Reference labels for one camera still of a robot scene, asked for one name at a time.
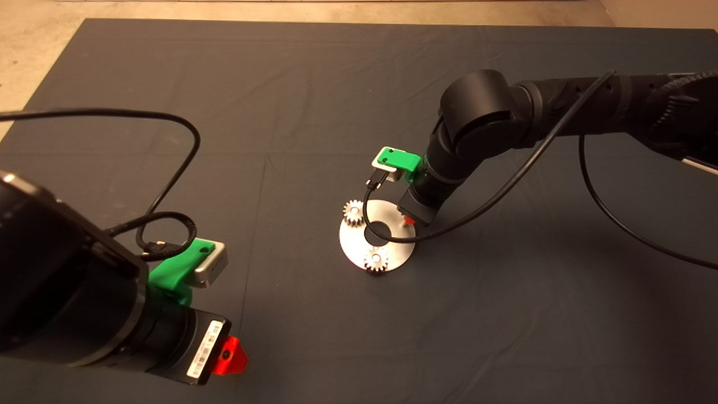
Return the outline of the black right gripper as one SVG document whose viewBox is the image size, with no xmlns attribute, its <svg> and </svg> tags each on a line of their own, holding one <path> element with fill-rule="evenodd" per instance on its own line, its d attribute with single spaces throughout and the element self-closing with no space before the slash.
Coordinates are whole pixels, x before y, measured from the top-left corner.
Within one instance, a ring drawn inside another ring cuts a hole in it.
<svg viewBox="0 0 718 404">
<path fill-rule="evenodd" d="M 398 210 L 405 215 L 403 225 L 430 225 L 442 205 L 450 197 L 450 184 L 428 171 L 416 171 L 413 181 L 398 202 Z"/>
</svg>

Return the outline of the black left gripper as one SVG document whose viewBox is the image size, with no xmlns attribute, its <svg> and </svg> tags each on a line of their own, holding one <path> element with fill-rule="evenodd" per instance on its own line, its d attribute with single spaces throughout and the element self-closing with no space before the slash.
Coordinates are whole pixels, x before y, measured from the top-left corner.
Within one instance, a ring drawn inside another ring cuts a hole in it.
<svg viewBox="0 0 718 404">
<path fill-rule="evenodd" d="M 185 305 L 172 305 L 152 330 L 149 344 L 157 348 L 146 373 L 177 383 L 202 386 L 212 373 L 243 374 L 248 366 L 240 340 L 229 337 L 232 322 L 223 315 Z"/>
</svg>

